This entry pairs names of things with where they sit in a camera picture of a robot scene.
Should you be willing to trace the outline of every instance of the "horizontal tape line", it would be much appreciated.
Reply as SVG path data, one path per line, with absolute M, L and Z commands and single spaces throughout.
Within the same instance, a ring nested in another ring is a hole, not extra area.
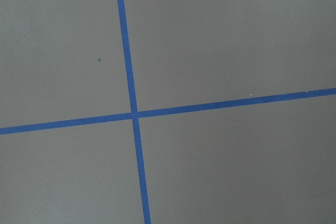
M 141 111 L 139 112 L 139 118 L 149 118 L 153 116 L 180 114 L 180 113 L 203 111 L 203 110 L 215 110 L 215 109 L 261 104 L 268 102 L 279 102 L 279 101 L 288 101 L 303 98 L 322 97 L 325 95 L 333 95 L 333 94 L 336 94 L 336 88 L 313 90 L 308 92 L 278 94 L 266 97 L 246 98 L 224 102 L 203 103 L 203 104 L 187 105 L 166 109 Z
M 37 123 L 37 124 L 29 124 L 29 125 L 22 125 L 22 126 L 13 126 L 13 127 L 0 128 L 0 135 L 27 132 L 27 131 L 56 129 L 56 128 L 79 126 L 79 125 L 85 125 L 85 124 L 106 123 L 106 122 L 121 121 L 121 120 L 127 120 L 127 119 L 131 119 L 131 113 L 103 115 L 103 116 L 94 116 L 91 118 L 80 118 L 80 119 L 48 122 L 48 123 Z
M 322 97 L 326 95 L 335 95 L 335 94 L 336 94 L 336 88 L 321 89 L 321 90 L 313 90 L 313 91 L 308 91 L 308 92 L 278 94 L 278 95 L 270 95 L 266 97 L 255 97 L 255 98 L 247 98 L 247 99 L 232 100 L 232 101 L 203 103 L 203 104 L 187 105 L 187 106 L 180 106 L 180 107 L 173 107 L 173 108 L 166 108 L 166 109 L 140 111 L 138 112 L 138 116 L 139 118 L 150 118 L 153 116 L 160 116 L 160 115 L 180 114 L 180 113 L 196 112 L 196 111 L 203 111 L 203 110 L 215 110 L 215 109 L 261 104 L 261 103 L 268 103 L 268 102 L 280 102 L 280 101 L 288 101 L 288 100 L 296 100 L 296 99 L 304 99 L 304 98 Z M 85 124 L 106 123 L 106 122 L 122 121 L 122 120 L 129 120 L 129 119 L 132 119 L 131 113 L 94 116 L 91 118 L 71 119 L 71 120 L 48 122 L 48 123 L 37 123 L 37 124 L 22 125 L 22 126 L 12 126 L 12 127 L 0 128 L 0 135 L 28 132 L 28 131 L 56 129 L 56 128 L 70 127 L 70 126 L 80 126 L 80 125 L 85 125 Z

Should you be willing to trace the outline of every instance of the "blue tape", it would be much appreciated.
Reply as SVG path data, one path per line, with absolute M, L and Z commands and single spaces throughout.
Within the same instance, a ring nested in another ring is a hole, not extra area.
M 138 164 L 138 174 L 139 174 L 143 217 L 144 217 L 145 224 L 151 224 L 151 215 L 150 215 L 150 209 L 149 209 L 146 175 L 145 175 L 143 153 L 142 153 L 137 97 L 135 95 L 135 85 L 134 85 L 134 76 L 133 76 L 133 68 L 132 68 L 130 42 L 129 42 L 128 29 L 127 29 L 125 3 L 124 3 L 124 0 L 117 0 L 117 1 L 118 1 L 118 9 L 119 9 L 121 38 L 122 38 L 122 45 L 123 45 L 124 58 L 125 58 L 125 67 L 126 67 L 126 74 L 127 74 L 127 84 L 128 84 L 128 91 L 129 91 L 130 105 L 131 105 L 131 115 L 132 115 L 132 123 L 133 123 L 134 142 L 135 142 L 135 153 L 137 156 L 136 162 Z
M 279 101 L 288 101 L 288 100 L 303 99 L 303 98 L 322 97 L 325 95 L 333 95 L 333 94 L 336 94 L 336 88 L 313 90 L 309 92 L 278 94 L 278 95 L 270 95 L 266 97 L 247 98 L 247 99 L 239 99 L 239 100 L 224 101 L 224 102 L 203 103 L 203 104 L 173 107 L 173 108 L 166 108 L 166 109 L 147 110 L 147 111 L 139 112 L 138 116 L 139 118 L 149 118 L 152 116 L 180 114 L 180 113 L 187 113 L 187 112 L 195 112 L 195 111 L 202 111 L 202 110 L 215 110 L 215 109 L 245 106 L 245 105 L 252 105 L 252 104 L 261 104 L 261 103 L 268 103 L 268 102 L 279 102 Z
M 80 118 L 80 119 L 64 120 L 64 121 L 49 122 L 49 123 L 37 123 L 37 124 L 30 124 L 30 125 L 13 126 L 13 127 L 7 127 L 7 128 L 0 128 L 0 135 L 28 132 L 28 131 L 56 129 L 56 128 L 79 126 L 79 125 L 85 125 L 85 124 L 106 123 L 106 122 L 121 121 L 121 120 L 127 120 L 127 119 L 129 120 L 131 118 L 132 118 L 131 113 L 124 113 L 124 114 L 115 114 L 115 115 L 95 116 L 92 118 Z
M 79 125 L 85 125 L 85 124 L 106 123 L 106 122 L 113 122 L 113 121 L 129 120 L 133 118 L 136 120 L 136 118 L 149 118 L 149 117 L 160 116 L 160 115 L 180 114 L 180 113 L 196 112 L 196 111 L 202 111 L 202 110 L 215 110 L 215 109 L 246 106 L 246 105 L 261 104 L 261 103 L 268 103 L 268 102 L 280 102 L 280 101 L 288 101 L 288 100 L 296 100 L 296 99 L 304 99 L 304 98 L 323 97 L 326 95 L 335 95 L 335 94 L 336 94 L 336 88 L 321 89 L 321 90 L 312 90 L 309 92 L 278 94 L 278 95 L 270 95 L 267 97 L 256 97 L 256 98 L 239 99 L 239 100 L 232 100 L 232 101 L 203 103 L 203 104 L 173 107 L 173 108 L 166 108 L 166 109 L 146 110 L 146 111 L 138 112 L 138 116 L 135 116 L 135 117 L 134 115 L 136 113 L 124 113 L 124 114 L 103 115 L 103 116 L 95 116 L 91 118 L 71 119 L 71 120 L 48 122 L 48 123 L 37 123 L 37 124 L 30 124 L 30 125 L 12 126 L 12 127 L 0 128 L 0 135 L 28 132 L 28 131 L 56 129 L 56 128 L 79 126 Z

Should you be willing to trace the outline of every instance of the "gray floor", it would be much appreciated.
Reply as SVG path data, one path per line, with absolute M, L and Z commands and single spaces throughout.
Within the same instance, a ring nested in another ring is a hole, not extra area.
M 141 119 L 152 222 L 335 223 L 335 111 L 328 97 Z
M 125 0 L 139 111 L 336 87 L 334 0 Z M 0 128 L 130 112 L 117 0 L 0 0 Z M 152 223 L 335 223 L 336 97 L 140 119 Z M 0 135 L 0 223 L 143 223 L 129 120 Z

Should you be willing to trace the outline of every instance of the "floor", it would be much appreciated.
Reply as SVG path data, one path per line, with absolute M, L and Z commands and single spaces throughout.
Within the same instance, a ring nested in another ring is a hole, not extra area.
M 0 223 L 335 223 L 335 0 L 0 8 Z

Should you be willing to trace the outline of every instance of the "blue painter's tape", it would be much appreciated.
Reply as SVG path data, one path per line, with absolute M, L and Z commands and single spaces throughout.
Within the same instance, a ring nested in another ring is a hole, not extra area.
M 145 168 L 144 168 L 143 153 L 142 153 L 139 118 L 138 118 L 137 97 L 135 95 L 135 85 L 134 85 L 134 76 L 133 76 L 133 68 L 132 68 L 130 42 L 129 42 L 128 29 L 127 29 L 125 3 L 124 3 L 124 0 L 117 0 L 117 1 L 118 1 L 118 10 L 119 10 L 121 38 L 122 38 L 122 45 L 123 45 L 124 58 L 125 58 L 127 84 L 128 84 L 128 91 L 129 91 L 129 97 L 130 97 L 135 153 L 137 156 L 136 162 L 138 164 L 138 175 L 139 175 L 139 183 L 140 183 L 143 217 L 144 217 L 145 224 L 151 224 L 151 215 L 150 215 L 149 200 L 148 200 L 148 194 L 147 194 L 146 176 L 145 176 Z
M 202 110 L 214 110 L 214 109 L 230 108 L 230 107 L 245 106 L 245 105 L 252 105 L 252 104 L 261 104 L 261 103 L 268 103 L 268 102 L 279 102 L 279 101 L 288 101 L 288 100 L 303 99 L 303 98 L 322 97 L 325 95 L 333 95 L 333 94 L 336 94 L 336 88 L 313 90 L 309 92 L 278 94 L 278 95 L 270 95 L 267 97 L 256 97 L 256 98 L 239 99 L 239 100 L 232 100 L 232 101 L 203 103 L 203 104 L 188 105 L 188 106 L 166 108 L 166 109 L 147 110 L 147 111 L 139 112 L 138 115 L 139 115 L 139 118 L 148 118 L 148 117 L 160 116 L 160 115 L 171 115 L 171 114 L 180 114 L 180 113 L 195 112 L 195 111 L 202 111 Z
M 79 126 L 85 124 L 106 123 L 127 119 L 129 120 L 131 118 L 132 118 L 131 113 L 124 113 L 115 115 L 95 116 L 92 118 L 79 118 L 79 119 L 49 122 L 49 123 L 37 123 L 30 125 L 13 126 L 13 127 L 0 128 L 0 135 L 28 132 L 28 131 L 56 129 L 56 128 Z

